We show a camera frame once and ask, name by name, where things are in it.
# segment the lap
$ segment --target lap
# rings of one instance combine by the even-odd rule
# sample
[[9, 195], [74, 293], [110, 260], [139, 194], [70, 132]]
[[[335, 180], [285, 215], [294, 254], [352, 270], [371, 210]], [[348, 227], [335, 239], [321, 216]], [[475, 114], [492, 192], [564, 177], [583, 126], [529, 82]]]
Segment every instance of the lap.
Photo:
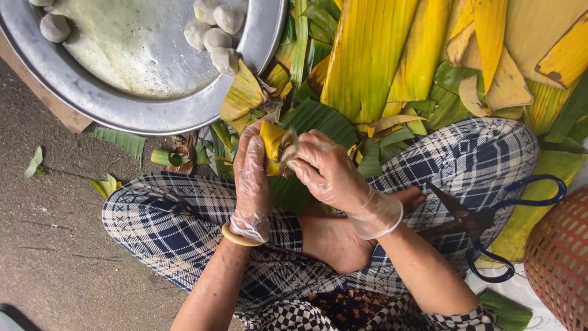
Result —
[[[502, 198], [504, 186], [528, 176], [537, 152], [534, 136], [520, 123], [469, 119], [413, 144], [383, 166], [383, 176], [368, 182], [385, 193], [420, 186], [427, 202], [406, 216], [405, 222], [422, 229], [450, 217], [425, 180], [476, 211]], [[147, 174], [110, 196], [103, 208], [103, 223], [141, 262], [189, 291], [222, 238], [221, 225], [234, 212], [234, 189], [232, 183], [218, 178]], [[484, 243], [496, 237], [511, 213], [510, 208], [497, 214], [494, 228], [482, 236]], [[293, 214], [275, 208], [270, 222], [269, 243], [254, 249], [246, 268], [238, 312], [337, 289], [363, 288], [388, 295], [405, 291], [381, 247], [376, 248], [368, 269], [338, 275], [301, 255], [302, 235]], [[459, 235], [439, 238], [433, 245], [460, 270], [465, 265], [462, 250], [468, 243]]]

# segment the bangle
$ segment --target bangle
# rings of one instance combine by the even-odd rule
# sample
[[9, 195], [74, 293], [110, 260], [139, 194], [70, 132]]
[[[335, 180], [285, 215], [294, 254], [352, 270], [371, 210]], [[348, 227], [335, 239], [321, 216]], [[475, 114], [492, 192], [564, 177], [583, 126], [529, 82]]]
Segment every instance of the bangle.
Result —
[[225, 238], [234, 242], [235, 244], [238, 244], [241, 246], [247, 246], [247, 247], [256, 247], [256, 246], [263, 245], [263, 243], [261, 241], [257, 241], [255, 239], [251, 239], [251, 238], [247, 238], [247, 237], [242, 237], [242, 236], [239, 236], [235, 233], [232, 233], [229, 230], [229, 226], [230, 226], [230, 222], [227, 222], [222, 226], [222, 234], [223, 234], [223, 236], [225, 236]]

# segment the pile of banana leaves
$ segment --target pile of banana leaves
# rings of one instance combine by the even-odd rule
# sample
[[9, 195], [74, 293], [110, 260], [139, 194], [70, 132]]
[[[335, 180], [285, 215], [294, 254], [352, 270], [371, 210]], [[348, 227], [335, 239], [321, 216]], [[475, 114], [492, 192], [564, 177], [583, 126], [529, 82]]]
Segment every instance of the pile of banana leaves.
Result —
[[[413, 138], [467, 117], [527, 124], [541, 144], [536, 174], [569, 184], [588, 157], [584, 0], [291, 0], [288, 11], [266, 73], [241, 62], [211, 126], [223, 178], [233, 176], [239, 134], [267, 113], [298, 134], [327, 134], [365, 177], [381, 175]], [[272, 184], [286, 210], [300, 213], [312, 198], [296, 178]], [[540, 181], [523, 197], [556, 190]], [[549, 208], [517, 207], [493, 251], [521, 261]]]

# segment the plastic glove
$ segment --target plastic glove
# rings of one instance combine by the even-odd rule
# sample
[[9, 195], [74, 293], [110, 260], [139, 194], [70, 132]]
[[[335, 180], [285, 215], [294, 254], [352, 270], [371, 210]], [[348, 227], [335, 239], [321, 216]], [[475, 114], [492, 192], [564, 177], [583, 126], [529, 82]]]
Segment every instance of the plastic glove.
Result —
[[259, 135], [262, 121], [257, 121], [241, 134], [233, 162], [237, 206], [230, 218], [235, 234], [265, 243], [268, 241], [270, 190], [263, 169], [265, 146]]
[[343, 146], [312, 130], [300, 135], [298, 149], [288, 167], [318, 200], [343, 210], [362, 239], [378, 238], [400, 224], [402, 203], [374, 190]]

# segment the red basket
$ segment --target red basket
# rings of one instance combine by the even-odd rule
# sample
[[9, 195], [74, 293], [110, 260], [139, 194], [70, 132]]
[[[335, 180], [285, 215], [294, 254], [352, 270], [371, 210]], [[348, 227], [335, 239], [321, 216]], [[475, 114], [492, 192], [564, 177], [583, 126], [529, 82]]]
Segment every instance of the red basket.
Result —
[[553, 207], [524, 250], [531, 287], [568, 331], [588, 330], [588, 187]]

